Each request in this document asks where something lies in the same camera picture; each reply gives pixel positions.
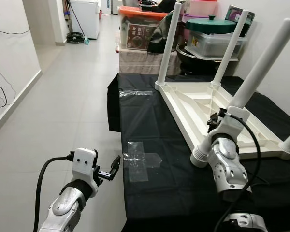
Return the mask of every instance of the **tape strip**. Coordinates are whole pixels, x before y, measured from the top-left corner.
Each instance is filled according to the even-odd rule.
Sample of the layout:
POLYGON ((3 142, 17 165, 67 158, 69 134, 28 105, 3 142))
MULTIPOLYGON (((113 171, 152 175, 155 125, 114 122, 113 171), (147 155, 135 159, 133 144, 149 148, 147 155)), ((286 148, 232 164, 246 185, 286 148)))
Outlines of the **tape strip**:
POLYGON ((146 159, 142 142, 128 142, 129 181, 148 181, 146 159))
POLYGON ((148 181, 147 168, 159 168, 162 162, 157 153, 144 153, 143 142, 128 142, 128 152, 123 153, 124 168, 129 169, 129 181, 148 181))
POLYGON ((131 95, 153 95, 153 91, 123 90, 119 92, 120 98, 131 95))

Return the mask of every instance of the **green lid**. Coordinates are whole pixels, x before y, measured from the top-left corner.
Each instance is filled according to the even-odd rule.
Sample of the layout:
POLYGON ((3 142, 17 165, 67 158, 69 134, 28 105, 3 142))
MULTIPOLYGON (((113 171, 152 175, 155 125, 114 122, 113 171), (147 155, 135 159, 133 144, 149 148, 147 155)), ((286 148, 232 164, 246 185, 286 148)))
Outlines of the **green lid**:
POLYGON ((235 30, 236 23, 229 20, 214 20, 215 16, 210 15, 208 18, 194 18, 186 22, 186 28, 205 34, 226 34, 235 30))

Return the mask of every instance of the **tiled floor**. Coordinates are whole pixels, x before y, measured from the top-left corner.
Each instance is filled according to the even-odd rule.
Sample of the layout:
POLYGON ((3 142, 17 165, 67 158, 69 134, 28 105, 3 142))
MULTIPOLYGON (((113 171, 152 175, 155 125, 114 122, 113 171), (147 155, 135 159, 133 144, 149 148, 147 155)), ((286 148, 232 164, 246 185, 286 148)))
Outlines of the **tiled floor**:
POLYGON ((55 58, 64 48, 63 46, 40 44, 35 44, 34 47, 43 72, 49 68, 49 66, 54 62, 55 58))
MULTIPOLYGON (((118 16, 103 15, 97 40, 63 47, 0 130, 0 232, 32 231, 36 182, 47 159, 87 147, 98 150, 98 164, 108 170, 121 154, 120 133, 108 130, 106 107, 107 86, 118 72, 118 27, 118 16)), ((75 232, 121 231, 126 220, 122 175, 121 168, 89 199, 75 232)), ((70 162, 49 165, 40 223, 71 177, 70 162)))

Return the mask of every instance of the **broom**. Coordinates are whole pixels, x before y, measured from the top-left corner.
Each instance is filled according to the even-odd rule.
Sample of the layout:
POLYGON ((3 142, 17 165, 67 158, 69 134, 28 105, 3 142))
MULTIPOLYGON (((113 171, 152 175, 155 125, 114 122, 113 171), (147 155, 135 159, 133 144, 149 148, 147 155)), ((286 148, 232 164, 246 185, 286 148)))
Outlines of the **broom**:
POLYGON ((73 11, 73 14, 74 14, 74 16, 75 16, 75 18, 76 18, 76 21, 77 21, 77 23, 78 23, 78 25, 79 25, 79 27, 80 27, 80 29, 81 29, 83 35, 84 35, 84 42, 85 42, 86 45, 88 45, 88 44, 89 44, 89 39, 88 39, 87 36, 84 34, 84 31, 83 31, 83 29, 82 29, 82 27, 81 27, 81 25, 80 25, 80 23, 79 23, 79 21, 78 21, 78 19, 77 19, 77 17, 76 17, 76 14, 75 14, 75 12, 74 12, 74 10, 73 10, 73 7, 72 7, 72 5, 71 5, 70 0, 67 0, 67 3, 68 3, 68 5, 71 7, 71 9, 72 9, 72 11, 73 11))

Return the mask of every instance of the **black tablecloth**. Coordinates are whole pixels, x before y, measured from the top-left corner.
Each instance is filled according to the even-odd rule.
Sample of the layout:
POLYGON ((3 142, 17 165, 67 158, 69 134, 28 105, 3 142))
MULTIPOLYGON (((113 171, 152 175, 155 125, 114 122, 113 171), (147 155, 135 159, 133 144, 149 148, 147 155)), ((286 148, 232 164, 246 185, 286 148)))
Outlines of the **black tablecloth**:
MULTIPOLYGON (((224 210, 212 170, 191 164, 191 151, 162 96, 154 89, 156 79, 156 75, 118 74, 108 89, 109 129, 121 130, 122 151, 127 152, 128 142, 141 141, 145 153, 157 153, 162 159, 159 168, 147 168, 148 181, 144 182, 130 182, 129 170, 124 168, 127 222, 123 231, 212 231, 224 210)), ((200 76, 166 79, 211 80, 200 76)), ((242 82, 238 77, 224 77, 221 83, 234 95, 242 82)), ((266 96, 255 93, 246 107, 281 140, 290 135, 290 117, 266 96)), ((241 163, 253 172, 255 160, 241 163)), ((264 159, 259 177, 270 185, 257 179, 260 184, 252 187, 258 213, 270 231, 290 230, 290 160, 264 159)))

